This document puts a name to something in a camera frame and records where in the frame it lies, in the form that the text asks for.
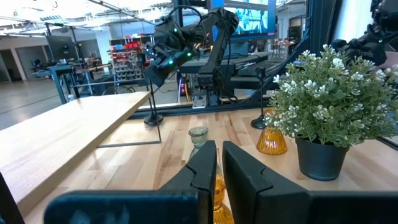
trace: gray floor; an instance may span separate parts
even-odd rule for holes
[[[0,130],[61,105],[52,80],[0,84]]]
[[[134,89],[146,91],[146,87]],[[156,105],[176,103],[177,91],[176,83],[165,83],[155,94]],[[243,96],[248,92],[237,90],[235,94]],[[49,79],[0,84],[0,96],[0,130],[61,105],[55,85]],[[186,101],[184,96],[180,98],[180,102]]]

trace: wooden tabletop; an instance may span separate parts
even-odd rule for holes
[[[145,91],[80,98],[0,131],[0,171],[21,213],[47,195],[149,97]]]
[[[312,180],[299,170],[294,139],[285,138],[288,151],[283,155],[269,156],[256,149],[261,130],[252,128],[250,121],[259,114],[260,109],[255,109],[166,117],[160,126],[162,144],[95,150],[24,217],[25,221],[42,223],[51,200],[71,190],[158,189],[188,161],[193,149],[188,130],[195,126],[209,128],[209,139],[215,140],[219,155],[223,141],[232,141],[309,190],[398,190],[398,151],[376,140],[365,141],[349,150],[339,178],[330,182]],[[156,139],[156,127],[149,128],[142,120],[129,120],[102,144]],[[227,196],[224,202],[229,205]]]

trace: amber glass vase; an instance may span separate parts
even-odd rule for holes
[[[188,134],[191,137],[191,141],[193,143],[193,149],[189,158],[191,159],[193,155],[195,155],[198,150],[204,145],[208,140],[208,128],[206,127],[195,127],[189,130]],[[214,192],[214,213],[213,219],[214,224],[233,224],[234,220],[232,217],[231,210],[223,204],[224,196],[225,196],[225,182],[223,172],[221,170],[220,165],[217,163],[216,168],[216,184],[215,184],[215,192]]]
[[[268,155],[280,155],[287,151],[284,135],[275,127],[262,130],[257,142],[258,151]]]

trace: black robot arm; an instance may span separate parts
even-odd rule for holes
[[[169,73],[174,71],[194,56],[198,51],[195,43],[203,42],[207,33],[213,26],[218,28],[218,36],[214,43],[208,63],[203,66],[199,74],[203,74],[203,80],[213,80],[214,71],[220,63],[226,48],[226,39],[230,37],[238,26],[238,17],[235,13],[223,8],[209,10],[207,15],[201,17],[200,22],[180,27],[169,15],[163,18],[163,22],[155,27],[156,44],[152,46],[156,59],[145,70],[146,79],[151,78],[153,84],[162,86]]]
[[[371,12],[373,23],[367,26],[362,37],[348,43],[345,40],[335,40],[332,47],[350,58],[360,56],[381,65],[387,59],[384,44],[398,37],[398,1],[373,0]]]

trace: black plant pot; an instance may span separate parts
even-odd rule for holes
[[[341,171],[349,147],[336,147],[296,138],[300,171],[309,178],[335,180]]]

